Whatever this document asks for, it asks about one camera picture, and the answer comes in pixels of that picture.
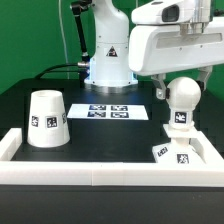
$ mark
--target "black tabletop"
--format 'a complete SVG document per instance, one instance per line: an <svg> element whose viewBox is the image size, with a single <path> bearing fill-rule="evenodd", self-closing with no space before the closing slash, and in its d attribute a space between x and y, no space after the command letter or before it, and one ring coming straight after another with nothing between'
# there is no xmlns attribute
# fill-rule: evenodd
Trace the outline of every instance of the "black tabletop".
<svg viewBox="0 0 224 224"><path fill-rule="evenodd" d="M27 143L31 93L54 89L63 93L66 113L72 104L144 105L149 120L68 119L69 143L54 148L38 148ZM162 125L170 110L165 100L155 96L151 82L122 94L105 94L80 88L79 80L25 79L0 96L0 136L13 127L22 128L23 144L16 161L104 161L154 162L152 147L167 143ZM194 111L195 127L201 130L222 154L224 152L224 102L209 91Z"/></svg>

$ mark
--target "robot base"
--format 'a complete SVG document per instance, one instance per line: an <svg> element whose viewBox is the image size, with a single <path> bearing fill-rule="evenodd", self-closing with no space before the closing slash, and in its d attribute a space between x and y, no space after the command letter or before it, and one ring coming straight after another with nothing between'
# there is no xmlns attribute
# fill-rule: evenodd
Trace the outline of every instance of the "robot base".
<svg viewBox="0 0 224 224"><path fill-rule="evenodd" d="M85 80L85 88L100 93L127 93L138 89L138 81L132 81L132 83L126 86L101 86L93 84L89 82L89 80Z"/></svg>

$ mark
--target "warning label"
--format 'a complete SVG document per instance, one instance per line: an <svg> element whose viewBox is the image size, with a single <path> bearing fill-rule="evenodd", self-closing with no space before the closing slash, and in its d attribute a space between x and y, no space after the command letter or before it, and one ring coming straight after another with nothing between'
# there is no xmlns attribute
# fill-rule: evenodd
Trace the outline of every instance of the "warning label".
<svg viewBox="0 0 224 224"><path fill-rule="evenodd" d="M108 57L117 57L117 52L115 51L114 47L112 46L109 50L109 52L107 53Z"/></svg>

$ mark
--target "white cylinder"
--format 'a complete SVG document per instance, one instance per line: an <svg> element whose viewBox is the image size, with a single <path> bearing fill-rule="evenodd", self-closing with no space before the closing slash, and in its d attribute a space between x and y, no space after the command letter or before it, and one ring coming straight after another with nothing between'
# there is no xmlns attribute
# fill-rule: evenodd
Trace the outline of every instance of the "white cylinder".
<svg viewBox="0 0 224 224"><path fill-rule="evenodd" d="M41 90L31 95L27 141L36 147L50 148L70 139L62 93Z"/></svg>

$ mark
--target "white plastic casing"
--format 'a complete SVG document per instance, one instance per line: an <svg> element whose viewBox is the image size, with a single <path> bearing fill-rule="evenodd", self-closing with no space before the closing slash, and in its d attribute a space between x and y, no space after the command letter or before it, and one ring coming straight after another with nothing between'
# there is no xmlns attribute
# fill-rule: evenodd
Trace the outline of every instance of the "white plastic casing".
<svg viewBox="0 0 224 224"><path fill-rule="evenodd" d="M130 36L129 66L148 76L224 63L224 18L203 34L181 35L179 25L136 26Z"/></svg>
<svg viewBox="0 0 224 224"><path fill-rule="evenodd" d="M164 22L163 10L176 5L179 7L179 18L175 22ZM155 0L132 12L132 22L135 24L159 25L183 23L190 21L194 15L195 0Z"/></svg>
<svg viewBox="0 0 224 224"><path fill-rule="evenodd" d="M128 66L128 17L113 6L112 0L95 0L92 6L96 52L90 60L90 75L85 83L106 87L132 84L133 75Z"/></svg>

